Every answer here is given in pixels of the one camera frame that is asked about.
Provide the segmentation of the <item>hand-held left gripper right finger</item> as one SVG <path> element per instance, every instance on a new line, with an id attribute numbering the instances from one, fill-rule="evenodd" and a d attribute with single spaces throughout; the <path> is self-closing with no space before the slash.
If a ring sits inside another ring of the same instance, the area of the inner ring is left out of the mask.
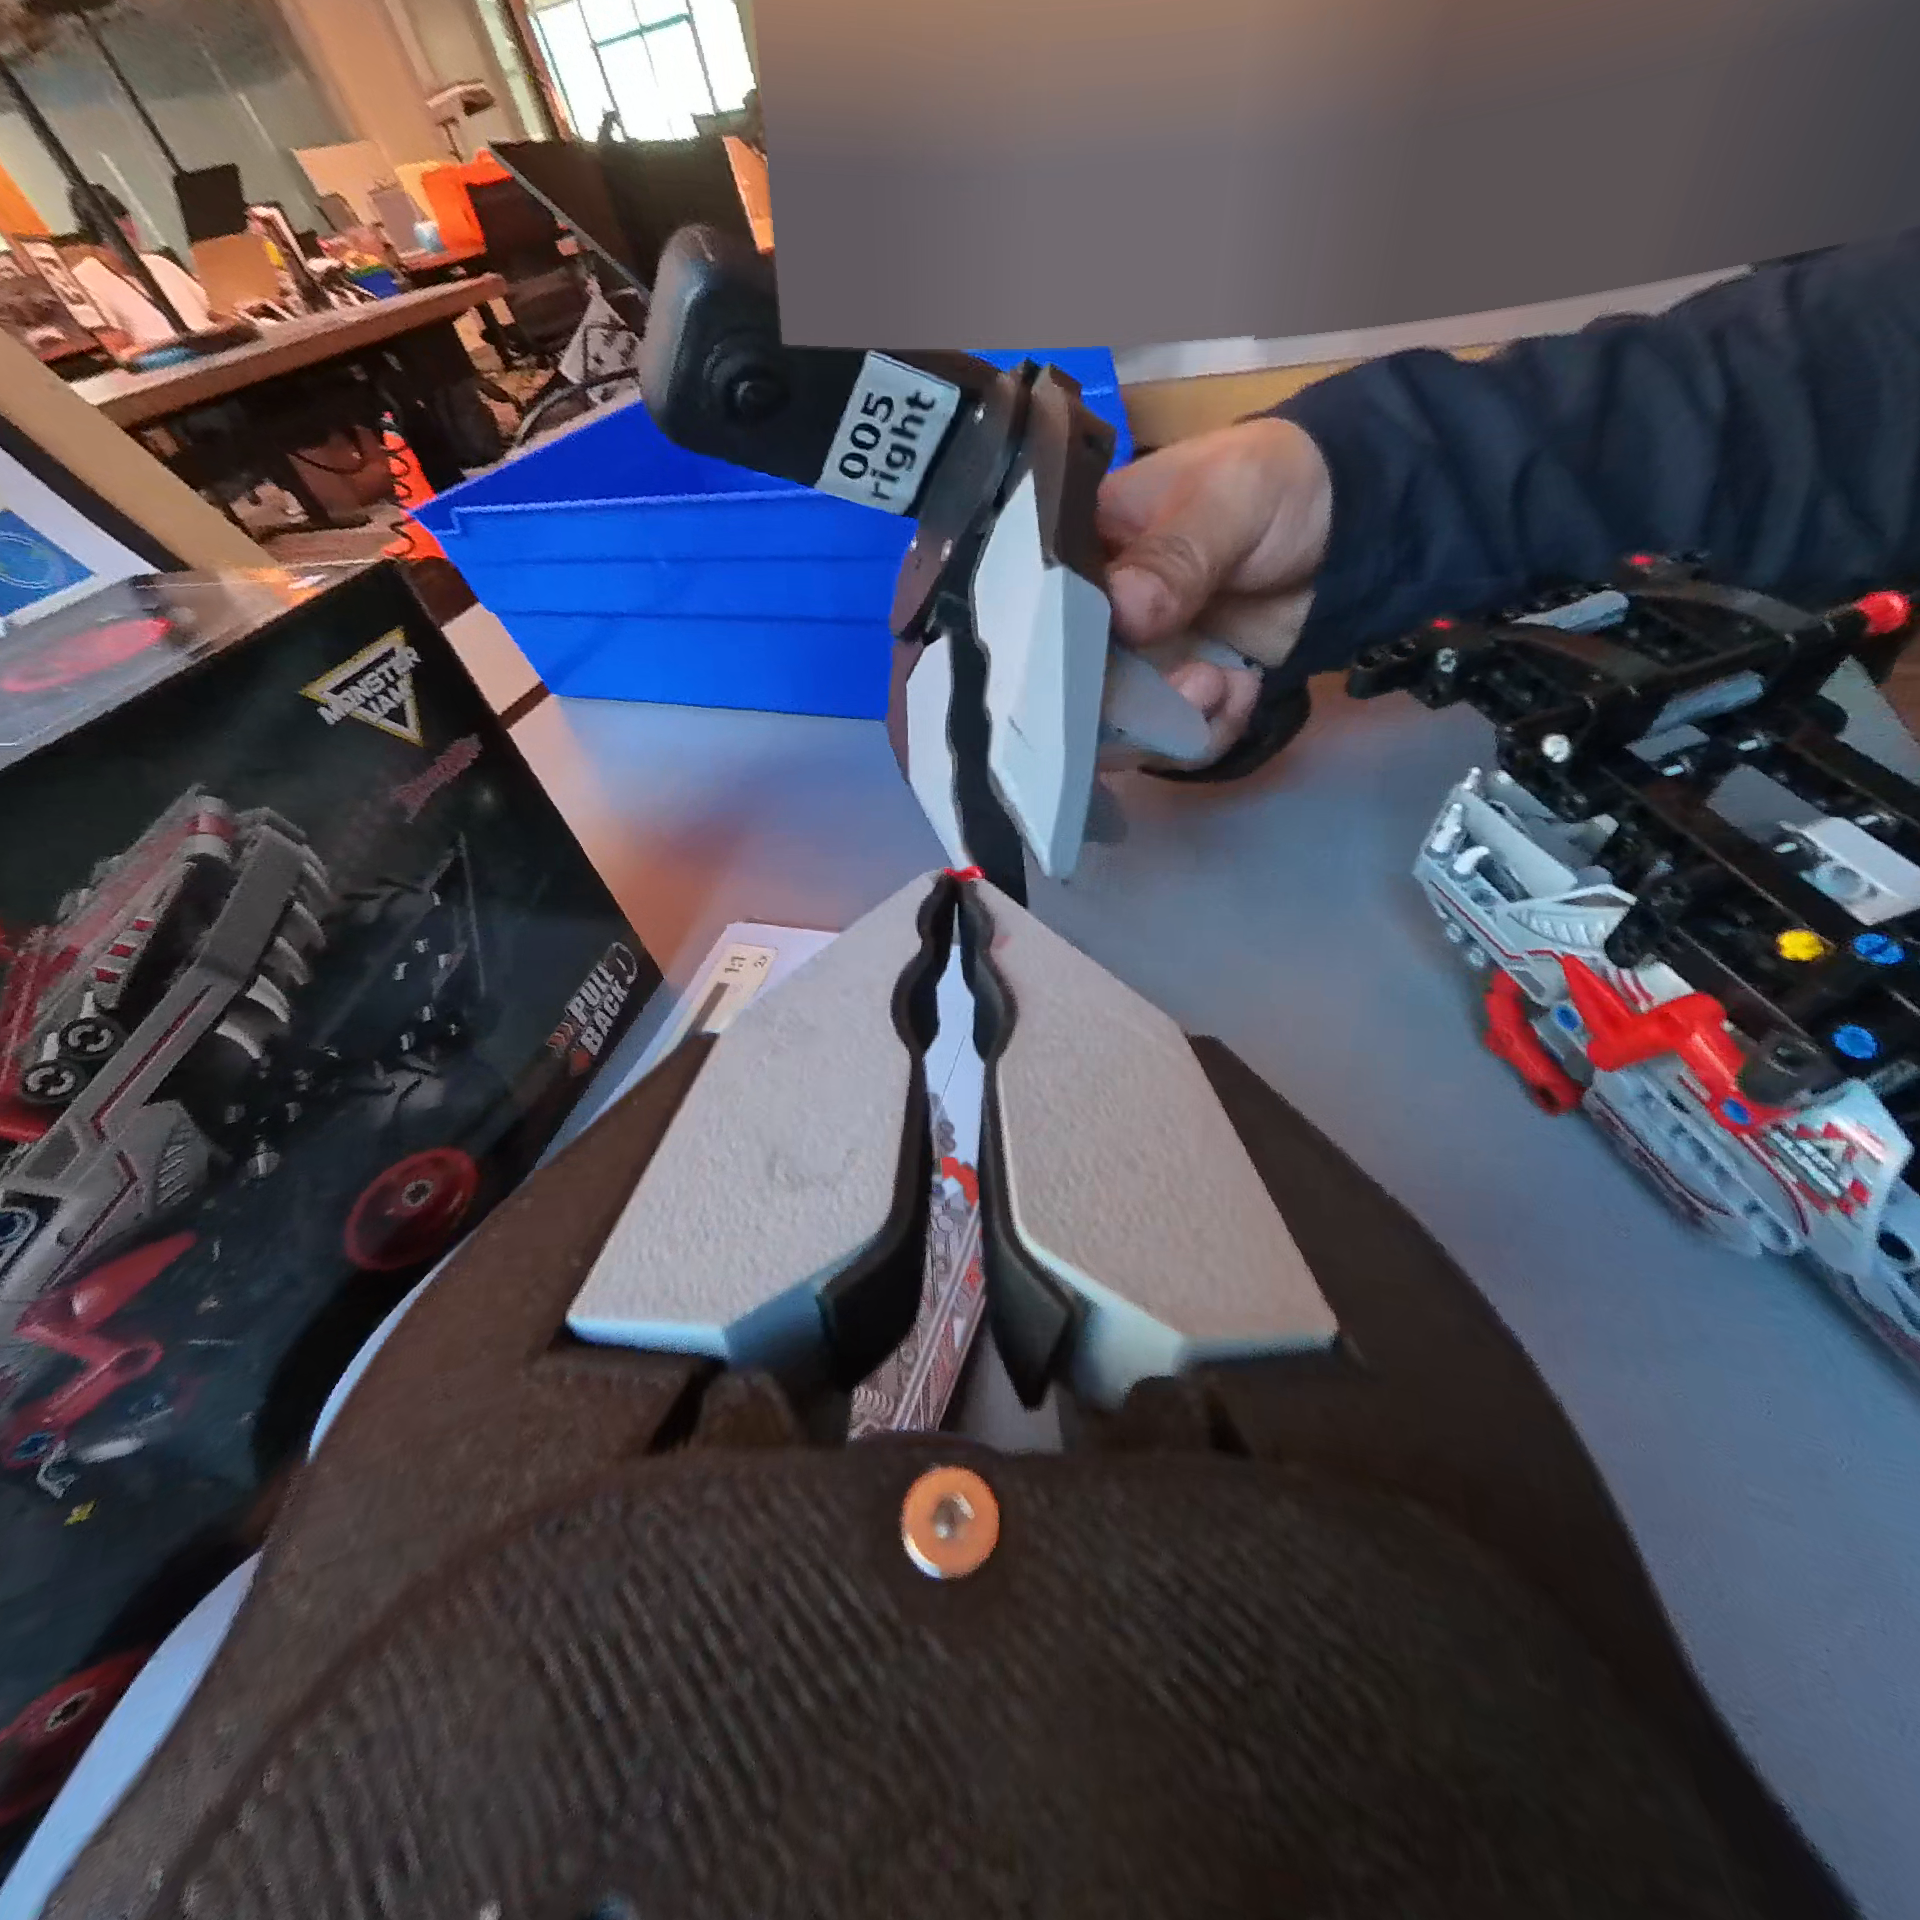
<path id="1" fill-rule="evenodd" d="M 994 885 L 957 887 L 954 927 L 986 1311 L 1018 1401 L 1330 1353 L 1334 1310 L 1191 1038 Z"/>

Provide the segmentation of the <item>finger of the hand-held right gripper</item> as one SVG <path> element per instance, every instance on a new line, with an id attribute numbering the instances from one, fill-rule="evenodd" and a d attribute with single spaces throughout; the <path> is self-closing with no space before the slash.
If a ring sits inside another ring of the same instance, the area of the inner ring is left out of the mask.
<path id="1" fill-rule="evenodd" d="M 992 654 L 973 629 L 896 647 L 888 729 L 902 779 L 952 870 L 1028 902 L 1038 829 L 1017 734 L 994 711 Z"/>
<path id="2" fill-rule="evenodd" d="M 986 779 L 1040 873 L 1065 879 L 1088 831 L 1111 609 L 1044 548 L 1032 479 L 1013 489 L 981 546 L 970 613 L 984 657 Z"/>

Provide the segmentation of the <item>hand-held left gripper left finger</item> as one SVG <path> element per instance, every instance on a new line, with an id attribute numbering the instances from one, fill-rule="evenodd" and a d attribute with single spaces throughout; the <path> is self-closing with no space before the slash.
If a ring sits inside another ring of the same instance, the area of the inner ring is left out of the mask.
<path id="1" fill-rule="evenodd" d="M 567 1310 L 580 1342 L 855 1385 L 921 1307 L 926 1053 L 954 883 L 927 873 L 717 1035 Z"/>

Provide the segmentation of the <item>brick-built toy truck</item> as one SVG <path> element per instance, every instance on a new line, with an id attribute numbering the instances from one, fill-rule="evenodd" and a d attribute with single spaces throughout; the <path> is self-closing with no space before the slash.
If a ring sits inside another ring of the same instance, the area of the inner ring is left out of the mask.
<path id="1" fill-rule="evenodd" d="M 1918 1361 L 1918 797 L 1831 684 L 1914 629 L 1637 554 L 1607 583 L 1439 614 L 1352 700 L 1474 709 L 1413 877 L 1480 974 L 1480 1039 L 1695 1229 L 1815 1270 Z"/>

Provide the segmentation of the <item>person's right forearm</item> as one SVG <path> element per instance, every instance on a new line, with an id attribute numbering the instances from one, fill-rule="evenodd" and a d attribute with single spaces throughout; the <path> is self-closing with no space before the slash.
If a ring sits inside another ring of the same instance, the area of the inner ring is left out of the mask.
<path id="1" fill-rule="evenodd" d="M 1918 236 L 1482 358 L 1397 353 L 1280 407 L 1330 473 L 1292 665 L 1596 583 L 1632 554 L 1824 609 L 1913 587 Z"/>

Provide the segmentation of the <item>person's right hand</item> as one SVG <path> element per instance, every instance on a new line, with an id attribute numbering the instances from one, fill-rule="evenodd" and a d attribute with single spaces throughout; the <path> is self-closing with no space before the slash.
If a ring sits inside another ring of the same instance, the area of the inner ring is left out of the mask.
<path id="1" fill-rule="evenodd" d="M 1206 717 L 1215 756 L 1301 642 L 1330 519 L 1324 452 L 1280 415 L 1151 451 L 1102 483 L 1113 631 Z"/>

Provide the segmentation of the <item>open instruction booklet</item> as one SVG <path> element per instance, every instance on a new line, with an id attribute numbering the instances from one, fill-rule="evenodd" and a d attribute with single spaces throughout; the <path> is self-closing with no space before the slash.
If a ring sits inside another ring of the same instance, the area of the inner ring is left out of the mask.
<path id="1" fill-rule="evenodd" d="M 729 926 L 637 1073 L 649 1073 L 690 1035 L 719 1035 L 829 945 L 825 930 Z M 1001 1452 L 1053 1454 L 1065 1443 L 1061 1410 L 1050 1401 L 1022 1406 L 986 1332 L 975 1185 L 983 1068 L 957 956 L 946 963 L 935 1009 L 937 1030 L 922 1058 L 930 1201 L 918 1316 L 901 1349 L 853 1389 L 848 1438 L 954 1433 Z"/>

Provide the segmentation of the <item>black office chair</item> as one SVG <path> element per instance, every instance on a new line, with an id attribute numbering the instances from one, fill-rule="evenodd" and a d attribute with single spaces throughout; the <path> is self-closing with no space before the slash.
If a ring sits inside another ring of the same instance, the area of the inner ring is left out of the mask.
<path id="1" fill-rule="evenodd" d="M 518 139 L 493 145 L 488 157 L 500 179 L 473 186 L 468 198 L 486 263 L 506 284 L 512 323 L 535 357 L 559 357 L 590 292 L 640 332 L 649 292 L 598 150 L 575 139 Z"/>

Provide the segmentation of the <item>blue plastic bin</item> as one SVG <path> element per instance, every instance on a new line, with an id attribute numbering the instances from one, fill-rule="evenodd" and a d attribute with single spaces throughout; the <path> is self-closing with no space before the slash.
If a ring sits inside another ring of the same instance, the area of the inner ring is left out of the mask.
<path id="1" fill-rule="evenodd" d="M 420 526 L 559 697 L 881 717 L 909 527 L 583 415 Z"/>

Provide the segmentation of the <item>orange box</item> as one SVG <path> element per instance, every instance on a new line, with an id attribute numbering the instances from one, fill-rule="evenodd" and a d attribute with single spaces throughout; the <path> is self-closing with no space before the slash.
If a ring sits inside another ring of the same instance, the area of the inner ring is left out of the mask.
<path id="1" fill-rule="evenodd" d="M 414 181 L 420 189 L 420 205 L 436 228 L 439 251 L 454 257 L 486 250 L 473 202 L 477 187 L 514 182 L 509 169 L 492 150 L 480 150 L 473 159 L 417 165 Z"/>

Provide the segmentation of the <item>background wooden desk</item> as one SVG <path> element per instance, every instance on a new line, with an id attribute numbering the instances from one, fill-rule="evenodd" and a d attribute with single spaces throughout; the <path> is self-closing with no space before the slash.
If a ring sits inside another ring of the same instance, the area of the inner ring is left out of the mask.
<path id="1" fill-rule="evenodd" d="M 432 489 L 461 484 L 504 449 L 460 319 L 504 297 L 497 274 L 264 324 L 223 353 L 117 367 L 73 385 L 194 492 L 225 503 L 269 479 L 311 505 L 317 449 L 390 415 Z"/>

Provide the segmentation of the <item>black toy truck box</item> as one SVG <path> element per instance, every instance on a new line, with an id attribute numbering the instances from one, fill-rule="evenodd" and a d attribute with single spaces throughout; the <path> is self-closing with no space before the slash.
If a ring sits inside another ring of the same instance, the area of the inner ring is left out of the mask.
<path id="1" fill-rule="evenodd" d="M 4 1865 L 660 979 L 393 562 L 2 658 Z"/>

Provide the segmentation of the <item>paper sign on wooden stand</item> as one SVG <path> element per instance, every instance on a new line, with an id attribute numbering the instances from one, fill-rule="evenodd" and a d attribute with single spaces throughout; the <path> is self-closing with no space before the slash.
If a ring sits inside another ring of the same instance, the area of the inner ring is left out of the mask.
<path id="1" fill-rule="evenodd" d="M 144 574 L 269 566 L 229 516 L 2 339 L 4 619 Z"/>

